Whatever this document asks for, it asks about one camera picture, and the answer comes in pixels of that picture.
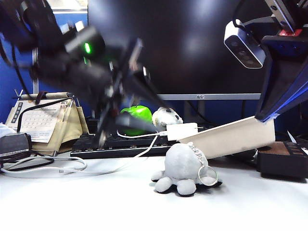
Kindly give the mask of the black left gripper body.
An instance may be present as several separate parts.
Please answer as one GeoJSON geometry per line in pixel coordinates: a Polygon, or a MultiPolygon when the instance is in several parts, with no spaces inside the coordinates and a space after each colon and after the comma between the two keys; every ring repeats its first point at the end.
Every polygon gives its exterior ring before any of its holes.
{"type": "Polygon", "coordinates": [[[113,66],[112,85],[105,92],[107,103],[100,116],[96,132],[96,144],[105,144],[108,133],[118,129],[115,125],[115,119],[119,115],[130,115],[127,112],[120,113],[119,106],[127,93],[125,81],[132,76],[134,67],[137,67],[137,59],[142,47],[141,39],[135,38],[131,40],[122,52],[119,61],[113,66]]]}

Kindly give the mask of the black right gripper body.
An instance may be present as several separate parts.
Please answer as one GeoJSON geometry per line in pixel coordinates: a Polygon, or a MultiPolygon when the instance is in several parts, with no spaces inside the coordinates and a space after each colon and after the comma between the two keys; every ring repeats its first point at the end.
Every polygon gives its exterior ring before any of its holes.
{"type": "Polygon", "coordinates": [[[280,35],[295,36],[302,28],[300,0],[265,0],[281,27],[280,35]]]}

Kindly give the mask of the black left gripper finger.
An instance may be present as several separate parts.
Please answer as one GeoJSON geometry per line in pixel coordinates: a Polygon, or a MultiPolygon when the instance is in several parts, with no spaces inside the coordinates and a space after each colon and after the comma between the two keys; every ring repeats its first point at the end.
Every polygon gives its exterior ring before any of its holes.
{"type": "Polygon", "coordinates": [[[147,76],[133,74],[130,80],[129,90],[137,97],[145,99],[158,107],[166,108],[168,112],[171,112],[170,106],[156,94],[155,88],[147,76]]]}
{"type": "Polygon", "coordinates": [[[120,130],[139,129],[139,130],[144,130],[148,132],[157,131],[156,127],[152,123],[135,118],[131,115],[119,115],[115,119],[115,125],[120,130]]]}

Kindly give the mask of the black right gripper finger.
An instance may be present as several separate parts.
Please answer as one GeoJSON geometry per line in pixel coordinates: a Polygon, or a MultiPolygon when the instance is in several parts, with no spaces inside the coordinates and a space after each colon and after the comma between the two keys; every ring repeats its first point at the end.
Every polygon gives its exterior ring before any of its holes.
{"type": "Polygon", "coordinates": [[[308,100],[308,37],[265,36],[266,72],[255,118],[269,120],[308,100]]]}
{"type": "Polygon", "coordinates": [[[264,85],[257,119],[266,122],[308,99],[308,73],[270,75],[264,85]]]}

